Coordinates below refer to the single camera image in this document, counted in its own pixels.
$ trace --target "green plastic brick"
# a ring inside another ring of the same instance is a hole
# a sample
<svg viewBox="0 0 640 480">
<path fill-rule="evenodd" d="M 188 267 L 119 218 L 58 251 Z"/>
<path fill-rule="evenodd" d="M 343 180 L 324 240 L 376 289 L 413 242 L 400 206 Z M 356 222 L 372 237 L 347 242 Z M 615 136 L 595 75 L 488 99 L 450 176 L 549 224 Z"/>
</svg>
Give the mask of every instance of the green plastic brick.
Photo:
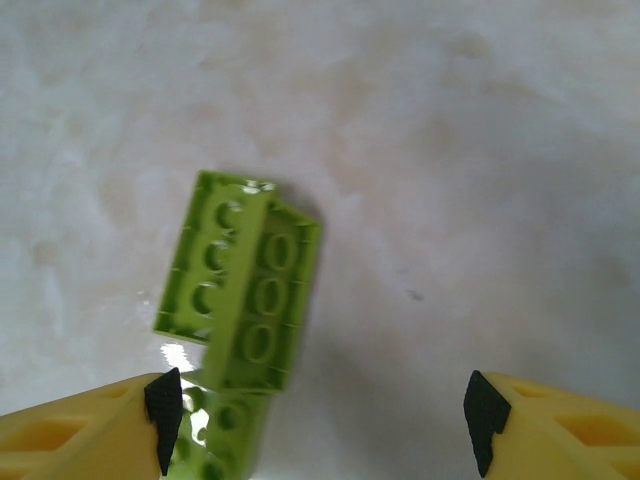
<svg viewBox="0 0 640 480">
<path fill-rule="evenodd" d="M 274 187 L 227 178 L 200 175 L 155 330 L 209 347 L 204 387 L 276 393 L 298 351 L 321 227 Z"/>
<path fill-rule="evenodd" d="M 185 411 L 169 467 L 170 480 L 247 480 L 258 457 L 271 397 L 183 392 Z"/>
</svg>

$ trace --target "lime green lego brick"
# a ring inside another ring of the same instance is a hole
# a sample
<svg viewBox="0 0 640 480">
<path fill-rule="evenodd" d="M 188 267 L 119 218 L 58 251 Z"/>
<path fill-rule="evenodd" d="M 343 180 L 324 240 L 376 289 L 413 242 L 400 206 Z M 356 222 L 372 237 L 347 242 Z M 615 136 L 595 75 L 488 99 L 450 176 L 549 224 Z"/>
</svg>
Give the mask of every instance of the lime green lego brick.
<svg viewBox="0 0 640 480">
<path fill-rule="evenodd" d="M 258 457 L 271 397 L 218 394 L 199 386 L 183 392 L 184 416 L 170 480 L 247 480 Z"/>
<path fill-rule="evenodd" d="M 273 183 L 200 172 L 154 330 L 208 344 L 242 305 Z"/>
<path fill-rule="evenodd" d="M 224 335 L 210 337 L 203 360 L 205 387 L 284 390 L 298 351 L 320 237 L 315 220 L 280 200 L 269 202 L 238 315 L 225 317 Z"/>
</svg>

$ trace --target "stacked lego bricks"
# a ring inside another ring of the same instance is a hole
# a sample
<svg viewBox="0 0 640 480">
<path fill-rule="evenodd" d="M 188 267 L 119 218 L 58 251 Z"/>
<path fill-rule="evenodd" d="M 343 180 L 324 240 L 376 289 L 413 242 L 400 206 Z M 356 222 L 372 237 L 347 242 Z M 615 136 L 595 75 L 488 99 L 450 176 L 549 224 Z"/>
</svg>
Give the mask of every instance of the stacked lego bricks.
<svg viewBox="0 0 640 480">
<path fill-rule="evenodd" d="M 169 478 L 244 480 L 295 361 L 321 227 L 269 181 L 201 172 L 154 330 L 206 345 L 183 375 Z"/>
</svg>

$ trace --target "table surface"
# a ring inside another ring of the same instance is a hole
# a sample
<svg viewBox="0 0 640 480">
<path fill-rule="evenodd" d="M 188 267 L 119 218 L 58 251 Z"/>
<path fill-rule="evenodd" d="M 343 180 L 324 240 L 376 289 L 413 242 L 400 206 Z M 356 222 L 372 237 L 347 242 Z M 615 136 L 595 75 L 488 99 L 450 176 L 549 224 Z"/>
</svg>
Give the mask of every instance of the table surface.
<svg viewBox="0 0 640 480">
<path fill-rule="evenodd" d="M 0 2 L 0 414 L 150 326 L 199 169 L 326 226 L 256 479 L 474 479 L 474 369 L 640 408 L 634 0 Z"/>
</svg>

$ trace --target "black rubber pad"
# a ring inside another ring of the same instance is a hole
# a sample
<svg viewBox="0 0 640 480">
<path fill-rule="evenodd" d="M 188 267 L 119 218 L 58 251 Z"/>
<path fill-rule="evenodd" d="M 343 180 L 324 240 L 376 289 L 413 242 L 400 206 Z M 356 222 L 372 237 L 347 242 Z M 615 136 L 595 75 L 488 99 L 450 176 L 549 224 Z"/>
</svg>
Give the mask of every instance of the black rubber pad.
<svg viewBox="0 0 640 480">
<path fill-rule="evenodd" d="M 144 402 L 149 420 L 155 423 L 158 431 L 158 463 L 162 475 L 166 475 L 182 420 L 182 387 L 178 369 L 170 370 L 144 387 Z"/>
<path fill-rule="evenodd" d="M 480 372 L 474 371 L 464 396 L 464 416 L 482 478 L 487 475 L 493 461 L 493 435 L 504 431 L 510 412 L 509 402 Z"/>
</svg>

